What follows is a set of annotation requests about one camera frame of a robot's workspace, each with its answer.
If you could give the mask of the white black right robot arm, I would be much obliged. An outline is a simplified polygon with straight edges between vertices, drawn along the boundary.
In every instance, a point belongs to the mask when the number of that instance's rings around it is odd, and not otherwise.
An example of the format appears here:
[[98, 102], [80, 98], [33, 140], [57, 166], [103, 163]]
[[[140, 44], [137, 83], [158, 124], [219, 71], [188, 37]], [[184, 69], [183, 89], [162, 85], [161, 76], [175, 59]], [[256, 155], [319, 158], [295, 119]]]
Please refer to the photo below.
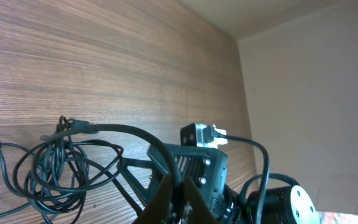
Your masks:
[[[176, 215], [169, 202], [168, 167], [158, 150], [150, 146], [149, 160], [122, 158], [117, 168], [141, 202], [122, 188], [120, 193], [135, 210], [136, 223], [254, 223], [261, 194], [237, 194], [226, 185], [227, 155], [216, 148], [166, 145], [184, 180], [181, 200], [184, 206]], [[285, 187], [268, 189], [262, 208], [262, 223], [319, 223], [318, 212], [299, 183], [282, 174], [271, 179], [287, 183]]]

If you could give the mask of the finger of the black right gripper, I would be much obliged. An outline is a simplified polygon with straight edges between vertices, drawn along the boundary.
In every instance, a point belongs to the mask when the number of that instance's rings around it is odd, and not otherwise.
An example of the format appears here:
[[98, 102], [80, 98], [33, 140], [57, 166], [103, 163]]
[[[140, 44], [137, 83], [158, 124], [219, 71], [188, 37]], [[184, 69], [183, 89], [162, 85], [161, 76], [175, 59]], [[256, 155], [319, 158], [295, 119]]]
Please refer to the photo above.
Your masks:
[[[139, 169], [147, 169], [151, 171], [150, 183], [145, 188], [139, 180], [130, 172], [129, 168], [135, 167]], [[163, 166], [155, 161], [145, 161], [138, 159], [130, 159], [123, 157], [117, 164], [119, 173], [123, 176], [129, 187], [135, 193], [140, 203], [146, 208], [149, 202], [153, 199], [157, 189], [163, 180], [167, 171]]]

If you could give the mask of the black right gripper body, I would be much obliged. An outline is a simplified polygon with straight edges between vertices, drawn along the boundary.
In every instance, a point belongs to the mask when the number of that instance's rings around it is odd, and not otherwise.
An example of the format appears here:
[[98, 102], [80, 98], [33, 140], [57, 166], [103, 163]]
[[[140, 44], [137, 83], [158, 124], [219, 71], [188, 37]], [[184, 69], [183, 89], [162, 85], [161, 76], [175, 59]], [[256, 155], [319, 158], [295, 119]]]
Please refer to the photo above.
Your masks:
[[[183, 179], [188, 176], [195, 183], [207, 208], [218, 223], [239, 223], [241, 208], [237, 204], [237, 193], [226, 184], [227, 155], [216, 148], [166, 145], [173, 155], [175, 165], [182, 177], [181, 188], [176, 191], [172, 187], [170, 200], [170, 218], [167, 223], [180, 223], [183, 213]], [[150, 146], [147, 151], [151, 161], [165, 168], [168, 167], [158, 150]]]

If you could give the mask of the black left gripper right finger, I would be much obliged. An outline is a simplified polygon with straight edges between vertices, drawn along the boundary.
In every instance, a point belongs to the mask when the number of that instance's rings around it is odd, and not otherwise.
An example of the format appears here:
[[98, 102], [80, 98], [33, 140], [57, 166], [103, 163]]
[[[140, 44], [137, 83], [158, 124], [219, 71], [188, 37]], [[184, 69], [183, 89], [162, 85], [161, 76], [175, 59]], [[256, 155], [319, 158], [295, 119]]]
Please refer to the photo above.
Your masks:
[[195, 183], [188, 176], [183, 179], [183, 202], [181, 224], [218, 224], [207, 208]]

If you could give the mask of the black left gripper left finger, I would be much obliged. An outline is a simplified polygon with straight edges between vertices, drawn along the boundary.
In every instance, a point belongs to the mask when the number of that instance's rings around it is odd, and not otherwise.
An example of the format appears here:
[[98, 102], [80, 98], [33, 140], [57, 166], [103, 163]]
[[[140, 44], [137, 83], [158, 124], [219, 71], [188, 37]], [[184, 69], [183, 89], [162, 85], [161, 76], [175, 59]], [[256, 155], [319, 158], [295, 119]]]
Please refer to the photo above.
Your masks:
[[170, 200], [172, 198], [172, 181], [170, 176], [162, 179], [157, 191], [144, 211], [133, 224], [164, 224], [170, 218]]

